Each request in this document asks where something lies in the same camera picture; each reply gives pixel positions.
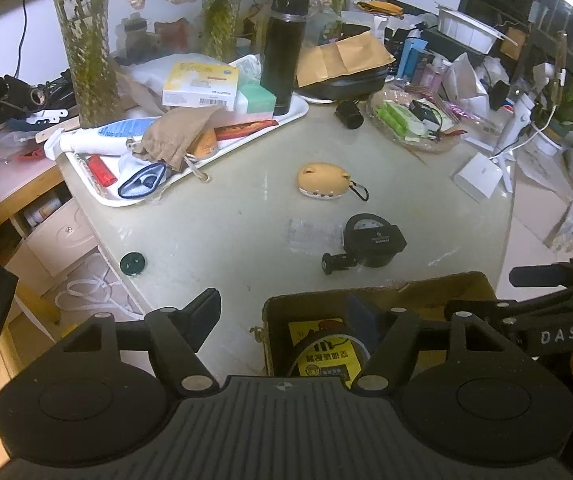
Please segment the glass snack plate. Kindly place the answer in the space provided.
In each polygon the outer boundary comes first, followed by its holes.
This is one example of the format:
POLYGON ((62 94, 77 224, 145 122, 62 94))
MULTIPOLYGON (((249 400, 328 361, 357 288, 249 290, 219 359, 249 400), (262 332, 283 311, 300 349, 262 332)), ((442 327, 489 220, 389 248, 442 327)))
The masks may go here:
POLYGON ((465 137, 442 101, 422 93, 385 88, 369 96, 366 113, 381 133, 408 151, 442 154, 465 137))

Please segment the black zip case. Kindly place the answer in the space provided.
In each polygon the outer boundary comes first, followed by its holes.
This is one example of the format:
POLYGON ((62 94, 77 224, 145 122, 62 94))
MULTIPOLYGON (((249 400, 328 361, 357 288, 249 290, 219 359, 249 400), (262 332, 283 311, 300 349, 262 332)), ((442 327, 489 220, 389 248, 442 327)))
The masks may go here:
POLYGON ((318 100, 333 102, 353 100, 381 90, 388 74, 389 66, 383 65, 364 72, 310 84, 297 88, 296 91, 301 96, 318 100))

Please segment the beige drawstring bag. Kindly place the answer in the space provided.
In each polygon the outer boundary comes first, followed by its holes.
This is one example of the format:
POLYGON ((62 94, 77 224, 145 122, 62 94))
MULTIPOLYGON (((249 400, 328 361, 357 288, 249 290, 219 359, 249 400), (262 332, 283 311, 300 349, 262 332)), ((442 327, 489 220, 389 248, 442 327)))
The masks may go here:
POLYGON ((179 172, 187 166, 184 158, 221 105, 175 107, 152 122, 139 141, 130 144, 134 156, 148 162, 164 162, 179 172))

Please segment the black thermos bottle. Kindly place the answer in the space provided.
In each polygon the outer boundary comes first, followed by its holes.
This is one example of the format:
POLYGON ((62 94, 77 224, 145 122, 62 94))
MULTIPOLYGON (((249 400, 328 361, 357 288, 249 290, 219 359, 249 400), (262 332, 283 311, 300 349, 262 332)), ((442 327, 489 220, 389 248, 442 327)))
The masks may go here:
POLYGON ((273 114, 288 113, 306 29, 309 0, 272 0, 260 85, 275 98, 273 114))

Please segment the white foil container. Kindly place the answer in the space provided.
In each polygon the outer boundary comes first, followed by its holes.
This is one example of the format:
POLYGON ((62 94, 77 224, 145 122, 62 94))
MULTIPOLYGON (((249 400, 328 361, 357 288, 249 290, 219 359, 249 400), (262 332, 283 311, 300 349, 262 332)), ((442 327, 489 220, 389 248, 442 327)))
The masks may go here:
POLYGON ((491 52, 497 40, 508 40, 515 44, 515 40, 503 32, 446 6, 439 6, 437 29, 442 35, 480 54, 491 52))

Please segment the brown cardboard box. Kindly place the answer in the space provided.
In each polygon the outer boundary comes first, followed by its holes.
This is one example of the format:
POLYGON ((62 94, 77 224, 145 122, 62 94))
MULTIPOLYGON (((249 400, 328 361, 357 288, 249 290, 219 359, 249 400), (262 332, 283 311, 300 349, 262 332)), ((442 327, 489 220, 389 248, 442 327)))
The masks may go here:
POLYGON ((346 324, 346 298, 355 294, 388 311, 393 307, 413 310, 426 320, 442 321, 451 300, 495 300, 487 277, 465 272, 408 282, 399 286, 367 287, 322 292, 300 292, 268 299, 262 307, 262 344, 269 376, 287 376, 293 344, 289 324, 296 321, 341 318, 346 324))

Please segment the yellow white box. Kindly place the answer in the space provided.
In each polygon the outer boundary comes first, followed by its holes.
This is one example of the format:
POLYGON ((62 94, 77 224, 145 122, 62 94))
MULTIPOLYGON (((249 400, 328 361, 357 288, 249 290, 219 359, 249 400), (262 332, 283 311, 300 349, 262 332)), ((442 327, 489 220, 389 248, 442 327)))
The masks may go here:
POLYGON ((165 106, 221 106, 234 109, 238 93, 239 70, 230 65, 178 62, 164 84, 165 106))

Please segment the brown paper envelope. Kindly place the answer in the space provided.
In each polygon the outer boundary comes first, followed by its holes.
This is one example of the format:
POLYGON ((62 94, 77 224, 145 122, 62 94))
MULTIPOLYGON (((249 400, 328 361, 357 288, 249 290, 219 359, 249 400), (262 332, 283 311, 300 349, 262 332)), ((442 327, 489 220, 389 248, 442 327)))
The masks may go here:
POLYGON ((382 41, 371 32, 363 32, 333 44, 303 50, 297 64, 296 82, 304 88, 389 65, 393 61, 393 55, 382 41))

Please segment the white power bank box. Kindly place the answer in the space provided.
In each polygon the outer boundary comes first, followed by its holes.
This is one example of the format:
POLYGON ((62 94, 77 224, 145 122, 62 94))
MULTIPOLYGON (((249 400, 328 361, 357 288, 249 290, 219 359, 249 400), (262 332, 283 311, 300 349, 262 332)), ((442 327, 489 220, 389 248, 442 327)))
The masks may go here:
POLYGON ((454 175, 454 184, 477 203, 492 197, 503 176, 501 169, 482 154, 474 155, 454 175))

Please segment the small black cylinder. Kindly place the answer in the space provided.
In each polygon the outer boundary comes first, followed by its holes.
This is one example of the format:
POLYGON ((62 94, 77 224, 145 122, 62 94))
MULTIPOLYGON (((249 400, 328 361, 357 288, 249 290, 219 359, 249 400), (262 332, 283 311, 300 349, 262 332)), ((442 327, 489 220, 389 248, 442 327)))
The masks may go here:
POLYGON ((335 116, 349 130, 360 128, 364 123, 364 116, 361 114, 356 101, 346 100, 337 105, 335 116))

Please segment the green round cap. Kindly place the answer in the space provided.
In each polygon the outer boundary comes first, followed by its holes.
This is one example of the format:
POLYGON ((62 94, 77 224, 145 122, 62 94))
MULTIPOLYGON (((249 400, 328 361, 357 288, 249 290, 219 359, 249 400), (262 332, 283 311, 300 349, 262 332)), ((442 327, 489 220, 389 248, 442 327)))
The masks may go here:
POLYGON ((136 276, 143 272, 146 260, 141 252, 128 252, 119 260, 120 272, 127 276, 136 276))

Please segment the tan pig-shaped pouch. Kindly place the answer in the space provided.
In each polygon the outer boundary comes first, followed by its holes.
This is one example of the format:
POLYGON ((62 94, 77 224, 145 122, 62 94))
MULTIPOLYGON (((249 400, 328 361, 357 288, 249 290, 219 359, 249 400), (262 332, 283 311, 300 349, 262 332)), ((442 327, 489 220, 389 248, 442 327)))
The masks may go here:
POLYGON ((344 168, 327 162, 311 162, 303 165, 296 174, 300 192, 316 200, 336 200, 353 192, 367 202, 370 193, 364 185, 356 183, 344 168))

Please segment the blue glasses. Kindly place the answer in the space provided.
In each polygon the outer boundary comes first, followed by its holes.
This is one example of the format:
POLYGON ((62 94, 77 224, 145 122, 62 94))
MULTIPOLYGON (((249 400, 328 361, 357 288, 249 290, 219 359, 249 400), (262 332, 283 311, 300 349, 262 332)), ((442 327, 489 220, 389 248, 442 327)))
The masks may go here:
POLYGON ((166 181, 168 174, 169 171, 164 162, 153 162, 127 179, 118 188, 117 195, 123 200, 148 197, 166 181))

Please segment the yellow black device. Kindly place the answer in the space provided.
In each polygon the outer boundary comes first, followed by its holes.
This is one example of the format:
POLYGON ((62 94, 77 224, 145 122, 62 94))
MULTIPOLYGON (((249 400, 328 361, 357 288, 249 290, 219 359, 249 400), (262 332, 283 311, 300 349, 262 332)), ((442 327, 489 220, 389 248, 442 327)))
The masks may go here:
POLYGON ((349 388, 370 359, 370 351, 341 318, 289 324, 293 349, 288 376, 338 377, 349 388))

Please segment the green tissue box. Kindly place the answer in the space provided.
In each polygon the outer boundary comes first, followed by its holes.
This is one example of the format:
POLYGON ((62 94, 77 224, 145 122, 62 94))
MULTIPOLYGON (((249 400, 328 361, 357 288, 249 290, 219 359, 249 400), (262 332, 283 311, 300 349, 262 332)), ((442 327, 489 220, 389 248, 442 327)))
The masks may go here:
POLYGON ((272 115, 277 98, 256 82, 242 84, 236 95, 236 111, 242 114, 272 115))

